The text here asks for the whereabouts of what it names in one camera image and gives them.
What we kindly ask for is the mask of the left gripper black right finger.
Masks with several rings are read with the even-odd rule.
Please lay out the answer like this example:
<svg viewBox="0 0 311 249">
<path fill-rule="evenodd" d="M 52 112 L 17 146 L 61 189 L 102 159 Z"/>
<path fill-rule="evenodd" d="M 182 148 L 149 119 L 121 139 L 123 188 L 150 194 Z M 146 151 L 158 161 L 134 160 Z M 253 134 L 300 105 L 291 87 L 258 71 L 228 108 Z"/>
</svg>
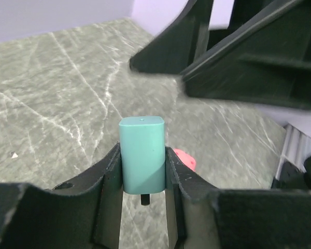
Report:
<svg viewBox="0 0 311 249">
<path fill-rule="evenodd" d="M 166 149 L 170 248 L 311 248 L 311 156 L 276 189 L 219 189 Z"/>
</svg>

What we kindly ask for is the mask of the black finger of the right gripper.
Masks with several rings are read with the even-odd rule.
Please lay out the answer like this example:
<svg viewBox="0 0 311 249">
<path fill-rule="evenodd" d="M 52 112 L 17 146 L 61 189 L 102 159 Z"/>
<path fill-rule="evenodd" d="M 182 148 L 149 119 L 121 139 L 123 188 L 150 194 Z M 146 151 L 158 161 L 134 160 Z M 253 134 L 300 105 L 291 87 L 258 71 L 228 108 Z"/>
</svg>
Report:
<svg viewBox="0 0 311 249">
<path fill-rule="evenodd" d="M 182 72 L 187 96 L 311 110 L 311 1 L 273 1 Z"/>
<path fill-rule="evenodd" d="M 212 0 L 189 0 L 179 16 L 129 60 L 138 73 L 178 75 L 207 51 Z"/>
</svg>

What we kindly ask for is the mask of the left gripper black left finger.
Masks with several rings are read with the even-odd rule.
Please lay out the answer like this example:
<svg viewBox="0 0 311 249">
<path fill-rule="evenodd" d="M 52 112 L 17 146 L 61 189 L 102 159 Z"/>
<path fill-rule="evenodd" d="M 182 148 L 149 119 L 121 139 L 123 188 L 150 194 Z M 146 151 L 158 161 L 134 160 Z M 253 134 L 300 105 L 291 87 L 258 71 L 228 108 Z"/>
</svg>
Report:
<svg viewBox="0 0 311 249">
<path fill-rule="evenodd" d="M 0 183 L 0 248 L 118 248 L 120 146 L 79 175 L 41 189 Z"/>
</svg>

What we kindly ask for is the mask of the teal plug adapter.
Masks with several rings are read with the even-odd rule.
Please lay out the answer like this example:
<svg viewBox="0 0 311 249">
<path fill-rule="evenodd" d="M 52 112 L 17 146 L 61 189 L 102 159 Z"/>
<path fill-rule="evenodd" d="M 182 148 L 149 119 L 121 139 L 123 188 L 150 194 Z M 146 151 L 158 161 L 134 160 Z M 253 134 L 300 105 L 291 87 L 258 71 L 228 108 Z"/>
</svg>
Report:
<svg viewBox="0 0 311 249">
<path fill-rule="evenodd" d="M 123 189 L 140 195 L 141 205 L 165 187 L 164 120 L 160 116 L 134 116 L 119 122 Z"/>
</svg>

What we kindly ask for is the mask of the pink square plug adapter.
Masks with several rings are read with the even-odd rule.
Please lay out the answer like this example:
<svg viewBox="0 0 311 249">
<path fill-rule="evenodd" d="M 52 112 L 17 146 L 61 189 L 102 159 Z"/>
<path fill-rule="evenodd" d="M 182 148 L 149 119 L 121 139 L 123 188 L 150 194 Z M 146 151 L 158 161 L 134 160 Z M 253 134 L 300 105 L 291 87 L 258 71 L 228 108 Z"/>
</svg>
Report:
<svg viewBox="0 0 311 249">
<path fill-rule="evenodd" d="M 192 156 L 190 156 L 188 153 L 184 152 L 183 150 L 177 149 L 177 148 L 174 149 L 174 152 L 176 153 L 180 161 L 185 166 L 190 168 L 192 171 L 195 171 L 196 160 Z"/>
</svg>

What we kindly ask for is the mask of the aluminium extrusion rail front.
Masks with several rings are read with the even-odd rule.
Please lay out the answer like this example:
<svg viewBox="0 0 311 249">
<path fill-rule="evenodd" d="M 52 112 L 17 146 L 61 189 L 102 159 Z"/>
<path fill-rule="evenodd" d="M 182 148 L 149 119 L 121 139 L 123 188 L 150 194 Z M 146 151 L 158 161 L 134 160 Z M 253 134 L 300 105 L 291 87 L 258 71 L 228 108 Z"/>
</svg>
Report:
<svg viewBox="0 0 311 249">
<path fill-rule="evenodd" d="M 280 170 L 283 163 L 290 162 L 299 170 L 305 171 L 304 161 L 311 155 L 311 138 L 290 124 L 285 129 L 278 169 Z"/>
</svg>

